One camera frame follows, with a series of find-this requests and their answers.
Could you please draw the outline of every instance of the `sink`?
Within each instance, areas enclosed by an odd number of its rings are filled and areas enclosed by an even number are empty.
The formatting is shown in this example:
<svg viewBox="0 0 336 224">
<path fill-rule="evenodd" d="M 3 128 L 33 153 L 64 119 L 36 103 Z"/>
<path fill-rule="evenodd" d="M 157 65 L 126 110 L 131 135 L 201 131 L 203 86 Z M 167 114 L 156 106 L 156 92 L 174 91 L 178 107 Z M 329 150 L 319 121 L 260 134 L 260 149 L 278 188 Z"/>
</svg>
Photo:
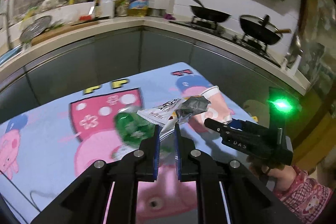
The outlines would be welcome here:
<svg viewBox="0 0 336 224">
<path fill-rule="evenodd" d="M 8 59 L 19 54 L 21 51 L 22 51 L 22 45 L 19 45 L 19 46 L 16 46 L 14 49 L 4 53 L 2 56 L 0 56 L 0 66 L 3 63 L 5 63 Z"/>
</svg>

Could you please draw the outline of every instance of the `blue tablecloth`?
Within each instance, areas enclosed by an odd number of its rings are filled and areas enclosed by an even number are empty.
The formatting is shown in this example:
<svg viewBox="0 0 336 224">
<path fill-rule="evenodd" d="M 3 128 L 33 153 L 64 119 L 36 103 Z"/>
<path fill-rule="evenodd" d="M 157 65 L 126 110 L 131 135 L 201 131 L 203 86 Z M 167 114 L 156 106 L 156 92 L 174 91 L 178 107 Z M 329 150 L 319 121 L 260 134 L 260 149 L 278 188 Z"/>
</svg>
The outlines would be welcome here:
<svg viewBox="0 0 336 224">
<path fill-rule="evenodd" d="M 189 65 L 176 63 L 59 98 L 0 125 L 0 170 L 42 210 L 95 160 L 111 162 L 128 152 L 114 128 L 120 108 L 129 103 L 151 108 L 211 86 Z M 253 121 L 222 96 L 233 118 Z M 218 134 L 196 133 L 189 123 L 181 131 L 216 160 L 246 160 Z M 177 181 L 171 144 L 171 137 L 162 142 L 158 181 L 139 184 L 138 223 L 197 222 L 195 185 Z M 4 175 L 0 192 L 28 222 L 38 214 Z"/>
</svg>

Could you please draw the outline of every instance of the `wok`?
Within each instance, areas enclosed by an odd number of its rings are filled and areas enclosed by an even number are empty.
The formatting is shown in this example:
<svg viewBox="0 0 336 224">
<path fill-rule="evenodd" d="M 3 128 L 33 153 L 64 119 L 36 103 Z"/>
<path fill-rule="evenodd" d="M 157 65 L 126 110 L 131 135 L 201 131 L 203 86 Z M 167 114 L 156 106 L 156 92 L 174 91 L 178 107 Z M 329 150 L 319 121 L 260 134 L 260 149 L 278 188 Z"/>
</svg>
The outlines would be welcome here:
<svg viewBox="0 0 336 224">
<path fill-rule="evenodd" d="M 204 5 L 200 2 L 200 0 L 193 0 L 193 1 L 198 3 L 201 7 L 190 5 L 191 11 L 195 16 L 201 19 L 221 23 L 226 21 L 231 16 L 229 14 L 220 11 L 205 8 Z"/>
<path fill-rule="evenodd" d="M 290 33 L 289 29 L 279 30 L 271 24 L 268 15 L 264 19 L 251 15 L 242 15 L 239 17 L 239 22 L 246 35 L 266 45 L 273 45 L 283 37 L 283 33 Z"/>
</svg>

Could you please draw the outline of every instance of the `cooking oil bottle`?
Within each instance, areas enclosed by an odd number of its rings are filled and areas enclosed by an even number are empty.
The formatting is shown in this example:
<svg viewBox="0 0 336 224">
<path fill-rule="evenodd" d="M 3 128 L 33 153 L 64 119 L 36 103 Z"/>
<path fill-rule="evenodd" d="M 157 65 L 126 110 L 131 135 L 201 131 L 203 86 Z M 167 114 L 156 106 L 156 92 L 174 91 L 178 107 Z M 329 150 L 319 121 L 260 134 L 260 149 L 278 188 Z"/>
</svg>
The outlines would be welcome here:
<svg viewBox="0 0 336 224">
<path fill-rule="evenodd" d="M 129 0 L 128 15 L 145 17 L 147 15 L 149 0 Z"/>
</svg>

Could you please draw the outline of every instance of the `glowing green led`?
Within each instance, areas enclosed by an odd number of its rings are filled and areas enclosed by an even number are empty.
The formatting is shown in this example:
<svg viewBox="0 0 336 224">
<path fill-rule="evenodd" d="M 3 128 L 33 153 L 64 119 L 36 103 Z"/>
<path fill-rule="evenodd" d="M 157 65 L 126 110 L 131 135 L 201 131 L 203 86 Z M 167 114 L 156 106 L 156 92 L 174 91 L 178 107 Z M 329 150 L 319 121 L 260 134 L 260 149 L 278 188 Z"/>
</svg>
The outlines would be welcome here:
<svg viewBox="0 0 336 224">
<path fill-rule="evenodd" d="M 273 103 L 273 105 L 275 105 L 277 110 L 279 110 L 281 112 L 287 113 L 287 112 L 290 112 L 293 109 L 293 107 L 290 105 L 290 103 L 286 99 L 278 99 L 278 100 L 275 100 L 272 103 Z"/>
</svg>

